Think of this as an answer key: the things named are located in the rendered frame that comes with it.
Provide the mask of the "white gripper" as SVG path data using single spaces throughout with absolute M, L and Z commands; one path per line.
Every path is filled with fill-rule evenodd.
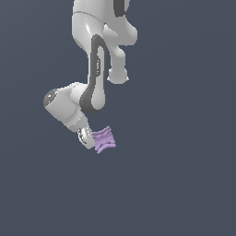
M 91 133 L 90 127 L 87 125 L 77 130 L 80 143 L 86 148 L 91 149 L 95 146 L 95 139 Z

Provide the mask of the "purple ribbed object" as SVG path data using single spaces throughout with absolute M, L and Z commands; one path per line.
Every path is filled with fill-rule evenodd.
M 95 151 L 100 154 L 106 148 L 115 148 L 115 140 L 112 134 L 112 129 L 107 126 L 101 131 L 93 132 L 92 136 L 95 139 Z

